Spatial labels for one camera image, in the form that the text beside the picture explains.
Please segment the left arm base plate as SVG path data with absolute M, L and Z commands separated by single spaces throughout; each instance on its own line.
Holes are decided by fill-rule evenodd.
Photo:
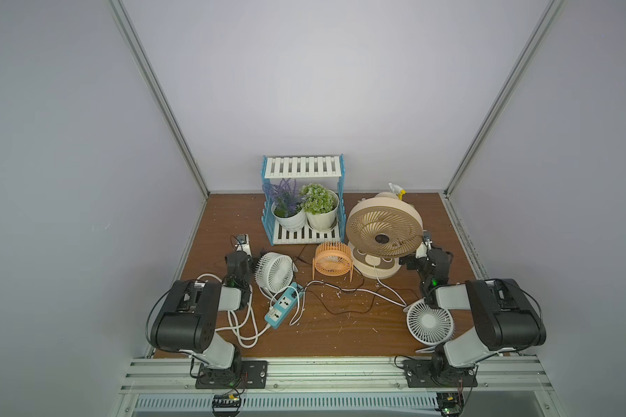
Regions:
M 197 389 L 264 389 L 268 361 L 240 361 L 227 369 L 204 366 L 192 372 Z

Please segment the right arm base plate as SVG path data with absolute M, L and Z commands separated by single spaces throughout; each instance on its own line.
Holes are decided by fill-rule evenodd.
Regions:
M 402 364 L 408 386 L 426 389 L 470 389 L 477 386 L 476 370 L 454 368 L 444 360 L 407 359 Z

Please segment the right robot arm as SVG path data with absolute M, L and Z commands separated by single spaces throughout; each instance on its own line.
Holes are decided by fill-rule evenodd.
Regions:
M 453 255 L 432 248 L 399 263 L 415 270 L 422 298 L 404 309 L 411 335 L 432 352 L 427 373 L 442 380 L 474 375 L 480 361 L 546 341 L 539 304 L 512 279 L 451 285 Z

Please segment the teal power strip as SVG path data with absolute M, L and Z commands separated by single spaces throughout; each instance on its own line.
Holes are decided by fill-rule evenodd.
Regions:
M 266 323 L 278 329 L 292 311 L 299 312 L 303 293 L 304 288 L 297 283 L 286 287 L 264 316 Z

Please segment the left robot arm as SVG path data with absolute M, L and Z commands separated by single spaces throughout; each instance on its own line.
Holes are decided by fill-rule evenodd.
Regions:
M 200 363 L 199 374 L 223 372 L 237 375 L 241 368 L 238 348 L 217 333 L 217 315 L 248 307 L 252 296 L 254 262 L 245 250 L 225 256 L 227 274 L 201 274 L 195 280 L 178 281 L 156 305 L 154 319 L 146 324 L 147 342 L 154 349 L 187 354 Z

